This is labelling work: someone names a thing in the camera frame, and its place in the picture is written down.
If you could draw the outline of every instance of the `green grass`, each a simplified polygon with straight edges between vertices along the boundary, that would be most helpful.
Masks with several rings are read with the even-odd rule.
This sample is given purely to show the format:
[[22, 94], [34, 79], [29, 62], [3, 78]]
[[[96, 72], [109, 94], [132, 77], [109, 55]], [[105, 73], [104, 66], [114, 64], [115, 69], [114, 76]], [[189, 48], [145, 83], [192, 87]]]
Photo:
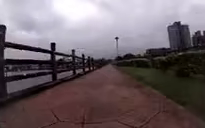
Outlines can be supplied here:
[[173, 101], [181, 104], [205, 120], [205, 82], [194, 78], [178, 78], [173, 73], [163, 73], [156, 69], [120, 67], [139, 80]]

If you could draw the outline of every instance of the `street lamp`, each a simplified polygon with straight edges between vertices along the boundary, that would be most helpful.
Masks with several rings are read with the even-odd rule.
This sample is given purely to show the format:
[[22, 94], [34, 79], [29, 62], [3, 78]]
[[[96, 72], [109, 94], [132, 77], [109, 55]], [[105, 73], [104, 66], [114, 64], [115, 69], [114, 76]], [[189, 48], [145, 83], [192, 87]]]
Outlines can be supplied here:
[[115, 37], [114, 39], [116, 41], [116, 50], [117, 50], [117, 57], [118, 57], [119, 56], [119, 53], [118, 53], [118, 40], [119, 40], [119, 37]]

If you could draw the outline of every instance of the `sky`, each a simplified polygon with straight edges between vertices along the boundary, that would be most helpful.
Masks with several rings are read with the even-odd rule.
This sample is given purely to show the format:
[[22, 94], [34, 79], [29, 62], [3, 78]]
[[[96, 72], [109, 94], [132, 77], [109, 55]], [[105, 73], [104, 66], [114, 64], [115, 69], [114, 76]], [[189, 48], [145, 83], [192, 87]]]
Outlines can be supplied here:
[[[95, 58], [169, 47], [167, 26], [182, 21], [191, 34], [205, 30], [205, 0], [0, 0], [6, 40]], [[7, 58], [47, 55], [6, 49]]]

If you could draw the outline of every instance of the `water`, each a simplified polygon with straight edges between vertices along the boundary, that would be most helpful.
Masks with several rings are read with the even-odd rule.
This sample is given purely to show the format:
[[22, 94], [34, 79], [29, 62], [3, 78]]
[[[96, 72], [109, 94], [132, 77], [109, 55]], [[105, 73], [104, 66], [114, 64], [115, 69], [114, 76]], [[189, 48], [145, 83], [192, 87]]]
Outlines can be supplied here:
[[[13, 76], [13, 75], [29, 74], [29, 73], [37, 73], [37, 72], [43, 72], [43, 71], [41, 70], [41, 71], [8, 72], [6, 75]], [[71, 75], [72, 75], [72, 71], [60, 73], [58, 74], [58, 79], [68, 77]], [[40, 76], [40, 77], [24, 79], [24, 80], [19, 80], [19, 81], [13, 81], [13, 82], [7, 83], [7, 90], [8, 90], [8, 93], [12, 93], [12, 92], [30, 88], [30, 87], [33, 87], [39, 84], [47, 83], [50, 81], [52, 81], [51, 75]]]

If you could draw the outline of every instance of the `walkway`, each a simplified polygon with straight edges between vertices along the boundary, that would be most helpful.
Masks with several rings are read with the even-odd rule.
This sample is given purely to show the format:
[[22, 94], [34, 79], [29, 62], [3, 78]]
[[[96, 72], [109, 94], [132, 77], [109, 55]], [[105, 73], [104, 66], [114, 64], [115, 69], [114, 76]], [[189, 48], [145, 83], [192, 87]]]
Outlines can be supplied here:
[[182, 107], [110, 65], [0, 109], [0, 125], [2, 128], [205, 128], [202, 121]]

